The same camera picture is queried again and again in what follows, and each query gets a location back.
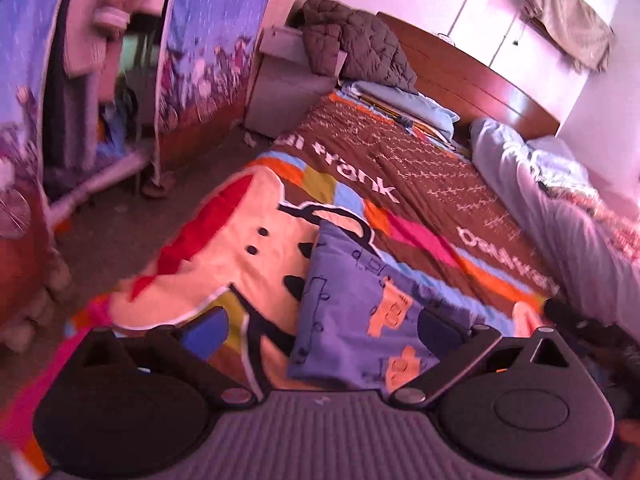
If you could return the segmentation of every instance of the colorful bed sheet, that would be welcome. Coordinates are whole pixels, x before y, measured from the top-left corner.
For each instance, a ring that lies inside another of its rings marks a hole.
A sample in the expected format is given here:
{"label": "colorful bed sheet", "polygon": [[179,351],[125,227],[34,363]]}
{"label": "colorful bed sheet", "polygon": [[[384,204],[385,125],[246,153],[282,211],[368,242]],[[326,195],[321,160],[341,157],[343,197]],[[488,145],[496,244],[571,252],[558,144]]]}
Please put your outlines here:
{"label": "colorful bed sheet", "polygon": [[[273,387],[311,388],[286,371],[323,219],[505,335],[522,333],[512,319],[516,302],[539,312],[558,291],[471,163],[331,94],[271,151],[213,190],[142,274],[72,320],[69,335],[80,332],[70,341],[106,321],[135,335],[221,306],[230,331],[208,359],[213,366],[258,396]],[[33,453],[33,404],[68,346],[5,419],[4,436],[23,453]]]}

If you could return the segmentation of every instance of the wardrobe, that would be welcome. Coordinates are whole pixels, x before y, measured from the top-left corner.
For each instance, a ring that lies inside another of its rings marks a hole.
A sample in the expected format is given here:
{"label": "wardrobe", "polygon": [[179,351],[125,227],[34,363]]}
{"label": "wardrobe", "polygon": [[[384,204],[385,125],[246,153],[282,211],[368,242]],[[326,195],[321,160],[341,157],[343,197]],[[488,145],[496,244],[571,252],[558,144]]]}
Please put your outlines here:
{"label": "wardrobe", "polygon": [[242,118],[268,0],[155,1],[0,0],[0,158],[50,227]]}

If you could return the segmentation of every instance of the bed sheet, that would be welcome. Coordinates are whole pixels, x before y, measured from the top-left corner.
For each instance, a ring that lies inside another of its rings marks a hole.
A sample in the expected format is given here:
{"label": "bed sheet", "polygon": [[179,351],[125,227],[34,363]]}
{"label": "bed sheet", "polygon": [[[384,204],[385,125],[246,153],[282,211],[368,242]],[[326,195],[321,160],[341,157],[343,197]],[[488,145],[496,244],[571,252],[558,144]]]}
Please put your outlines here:
{"label": "bed sheet", "polygon": [[323,219],[505,335],[522,333],[519,320],[511,319],[516,302],[540,311],[558,290],[470,161],[330,94],[295,131],[213,190],[144,272],[74,317],[71,339],[10,408],[4,437],[37,462],[34,405],[97,324],[135,335],[221,306],[230,331],[208,359],[212,365],[258,396],[272,387],[309,388],[286,371]]}
{"label": "bed sheet", "polygon": [[583,209],[550,198],[532,175],[528,149],[512,128],[478,121],[473,162],[529,234],[561,283],[568,303],[604,325],[616,323],[640,343],[640,264],[615,247]]}

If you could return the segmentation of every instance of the gray ribbed surface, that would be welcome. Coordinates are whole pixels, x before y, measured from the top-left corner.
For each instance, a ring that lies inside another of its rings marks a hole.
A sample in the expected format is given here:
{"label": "gray ribbed surface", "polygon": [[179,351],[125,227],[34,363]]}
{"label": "gray ribbed surface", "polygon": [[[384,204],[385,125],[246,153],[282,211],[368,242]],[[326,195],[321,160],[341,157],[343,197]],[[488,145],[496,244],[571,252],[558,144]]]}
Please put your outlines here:
{"label": "gray ribbed surface", "polygon": [[[203,446],[154,480],[498,480],[456,455],[426,416],[373,392],[274,392],[223,416]],[[587,470],[567,480],[603,478]],[[77,480],[55,473],[49,480]]]}

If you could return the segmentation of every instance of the cartoon print on curtain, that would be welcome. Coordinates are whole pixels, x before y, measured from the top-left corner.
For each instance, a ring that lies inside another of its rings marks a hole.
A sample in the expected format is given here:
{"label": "cartoon print on curtain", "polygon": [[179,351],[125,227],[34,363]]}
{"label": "cartoon print on curtain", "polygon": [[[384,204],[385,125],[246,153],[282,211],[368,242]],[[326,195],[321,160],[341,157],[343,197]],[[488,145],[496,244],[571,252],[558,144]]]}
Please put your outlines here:
{"label": "cartoon print on curtain", "polygon": [[[267,1],[170,0],[158,67],[160,151],[175,149],[180,140],[167,142],[167,137],[184,136],[192,126],[212,120],[228,125],[242,117],[254,41]],[[209,130],[197,133],[207,134]],[[161,158],[164,162],[171,155],[162,153]]]}
{"label": "cartoon print on curtain", "polygon": [[46,61],[60,0],[0,0],[0,158],[22,186],[40,173]]}

